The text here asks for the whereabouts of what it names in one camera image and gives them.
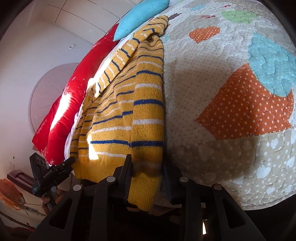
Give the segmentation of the turquoise knit cushion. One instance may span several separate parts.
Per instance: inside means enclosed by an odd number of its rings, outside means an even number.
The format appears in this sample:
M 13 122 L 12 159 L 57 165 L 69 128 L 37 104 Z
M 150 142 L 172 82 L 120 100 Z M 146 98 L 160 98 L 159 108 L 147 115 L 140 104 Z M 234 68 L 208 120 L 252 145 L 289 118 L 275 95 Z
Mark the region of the turquoise knit cushion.
M 125 38 L 150 18 L 168 8 L 169 4 L 169 0 L 145 0 L 137 4 L 120 20 L 113 40 Z

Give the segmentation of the yellow striped knit sweater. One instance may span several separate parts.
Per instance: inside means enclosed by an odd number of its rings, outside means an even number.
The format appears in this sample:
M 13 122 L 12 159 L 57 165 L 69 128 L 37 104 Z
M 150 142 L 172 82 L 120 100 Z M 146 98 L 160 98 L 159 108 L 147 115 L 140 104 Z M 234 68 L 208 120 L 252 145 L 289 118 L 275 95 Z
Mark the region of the yellow striped knit sweater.
M 167 16 L 156 16 L 108 56 L 88 87 L 69 150 L 75 177 L 92 182 L 131 155 L 128 202 L 143 211 L 152 208 L 162 179 L 167 25 Z

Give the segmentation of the patchwork heart quilt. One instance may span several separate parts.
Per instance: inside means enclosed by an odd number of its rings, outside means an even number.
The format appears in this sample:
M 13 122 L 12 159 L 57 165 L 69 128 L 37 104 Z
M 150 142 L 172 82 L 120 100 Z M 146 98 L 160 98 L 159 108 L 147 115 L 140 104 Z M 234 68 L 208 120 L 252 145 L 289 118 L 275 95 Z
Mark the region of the patchwork heart quilt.
M 162 167 L 221 184 L 245 210 L 295 195 L 295 46 L 275 15 L 251 1 L 170 2 L 126 37 L 156 16 L 168 17 Z

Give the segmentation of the white glossy wardrobe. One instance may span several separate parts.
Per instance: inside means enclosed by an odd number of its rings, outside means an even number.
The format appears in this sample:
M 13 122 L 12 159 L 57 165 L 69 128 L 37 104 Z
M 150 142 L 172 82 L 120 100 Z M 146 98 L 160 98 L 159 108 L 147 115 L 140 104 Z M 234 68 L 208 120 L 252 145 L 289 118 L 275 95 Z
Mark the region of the white glossy wardrobe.
M 44 21 L 94 44 L 139 3 L 139 0 L 33 1 L 27 25 Z

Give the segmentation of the white round headboard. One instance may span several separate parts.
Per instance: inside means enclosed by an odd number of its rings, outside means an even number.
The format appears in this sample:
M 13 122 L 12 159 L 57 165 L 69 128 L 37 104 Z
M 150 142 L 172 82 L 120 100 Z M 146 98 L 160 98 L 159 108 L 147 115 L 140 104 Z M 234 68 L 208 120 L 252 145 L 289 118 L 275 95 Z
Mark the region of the white round headboard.
M 51 109 L 52 104 L 62 94 L 78 63 L 62 64 L 46 72 L 36 84 L 30 97 L 29 120 L 35 133 Z

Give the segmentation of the long red pillow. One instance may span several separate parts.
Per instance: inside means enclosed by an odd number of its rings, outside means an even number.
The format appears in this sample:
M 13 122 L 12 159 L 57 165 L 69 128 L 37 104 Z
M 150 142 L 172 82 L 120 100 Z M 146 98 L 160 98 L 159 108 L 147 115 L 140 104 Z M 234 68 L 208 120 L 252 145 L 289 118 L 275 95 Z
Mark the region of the long red pillow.
M 104 58 L 118 44 L 113 40 L 117 27 L 118 24 L 111 27 L 81 60 L 33 136 L 34 148 L 49 165 L 61 164 L 66 159 L 66 141 L 86 95 L 88 80 L 94 77 Z

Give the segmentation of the white wall socket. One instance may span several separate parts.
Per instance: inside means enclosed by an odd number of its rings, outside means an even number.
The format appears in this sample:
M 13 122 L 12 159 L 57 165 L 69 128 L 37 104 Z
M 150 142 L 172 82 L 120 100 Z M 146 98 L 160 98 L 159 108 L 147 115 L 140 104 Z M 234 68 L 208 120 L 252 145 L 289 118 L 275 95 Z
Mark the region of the white wall socket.
M 76 47 L 76 44 L 72 44 L 72 45 L 70 45 L 68 48 L 72 50 L 72 49 L 75 48 L 75 47 Z

